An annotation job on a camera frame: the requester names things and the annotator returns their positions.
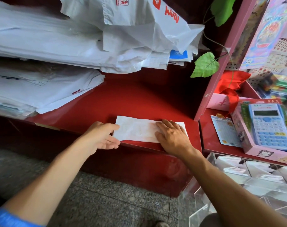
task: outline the blue label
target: blue label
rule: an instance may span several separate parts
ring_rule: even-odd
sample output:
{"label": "blue label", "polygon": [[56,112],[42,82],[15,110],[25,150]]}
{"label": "blue label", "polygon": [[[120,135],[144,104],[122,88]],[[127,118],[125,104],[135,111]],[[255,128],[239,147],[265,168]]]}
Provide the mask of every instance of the blue label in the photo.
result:
{"label": "blue label", "polygon": [[170,59],[186,59],[188,58],[188,51],[184,51],[180,53],[178,51],[172,50],[170,53]]}

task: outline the forearm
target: forearm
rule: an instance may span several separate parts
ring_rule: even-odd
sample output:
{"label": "forearm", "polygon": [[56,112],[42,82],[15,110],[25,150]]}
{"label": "forearm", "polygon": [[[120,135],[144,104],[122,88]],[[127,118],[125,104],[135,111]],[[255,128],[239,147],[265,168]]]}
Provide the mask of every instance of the forearm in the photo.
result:
{"label": "forearm", "polygon": [[19,218],[47,225],[63,195],[88,156],[73,144],[60,153],[46,171],[11,198],[4,207]]}
{"label": "forearm", "polygon": [[286,227],[287,220],[209,163],[200,153],[183,159],[228,227]]}

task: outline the red shelf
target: red shelf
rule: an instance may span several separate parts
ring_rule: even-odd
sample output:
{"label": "red shelf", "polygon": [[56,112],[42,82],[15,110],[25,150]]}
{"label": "red shelf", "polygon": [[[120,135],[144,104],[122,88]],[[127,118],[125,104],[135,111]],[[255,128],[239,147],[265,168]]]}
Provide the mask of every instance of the red shelf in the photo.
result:
{"label": "red shelf", "polygon": [[247,155],[243,152],[243,149],[240,147],[227,146],[227,145],[221,144],[217,136],[215,127],[213,125],[212,119],[211,119],[211,115],[215,116],[217,113],[224,115],[227,112],[207,108],[205,113],[200,117],[200,126],[201,126],[202,140],[203,140],[203,145],[204,145],[204,150],[203,150],[204,154],[208,155],[210,152],[216,152],[216,153],[221,153],[221,154],[228,154],[228,155],[233,155],[233,156],[238,156],[238,157],[248,158],[248,159],[256,159],[256,160],[263,161],[263,162],[266,161],[272,164],[280,164],[280,165],[287,166],[287,164],[267,160],[264,158],[259,158],[259,157],[252,156],[252,155]]}
{"label": "red shelf", "polygon": [[[198,122],[189,107],[190,99],[172,86],[112,78],[92,91],[54,111],[30,117],[27,121],[84,133],[95,121],[115,123],[116,116],[140,119],[171,119],[184,122],[192,145],[201,150]],[[163,151],[159,143],[123,141],[124,145]]]}

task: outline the calculator keypad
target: calculator keypad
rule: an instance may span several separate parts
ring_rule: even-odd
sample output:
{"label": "calculator keypad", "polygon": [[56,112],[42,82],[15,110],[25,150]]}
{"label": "calculator keypad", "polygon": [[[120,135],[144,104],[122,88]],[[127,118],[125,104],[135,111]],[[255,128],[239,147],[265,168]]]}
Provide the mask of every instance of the calculator keypad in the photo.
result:
{"label": "calculator keypad", "polygon": [[261,145],[287,147],[287,134],[281,118],[255,117],[254,127]]}

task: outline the hand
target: hand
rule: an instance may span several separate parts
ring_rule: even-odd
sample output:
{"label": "hand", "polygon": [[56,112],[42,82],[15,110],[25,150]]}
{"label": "hand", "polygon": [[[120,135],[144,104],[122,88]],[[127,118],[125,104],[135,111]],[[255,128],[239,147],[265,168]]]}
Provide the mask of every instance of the hand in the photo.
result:
{"label": "hand", "polygon": [[117,124],[95,122],[76,140],[76,143],[82,149],[86,149],[89,155],[94,154],[96,149],[117,149],[121,142],[110,133],[118,129]]}
{"label": "hand", "polygon": [[177,123],[163,119],[162,122],[157,122],[156,125],[164,135],[156,132],[155,136],[169,154],[183,160],[189,153],[199,152],[191,145],[186,131]]}

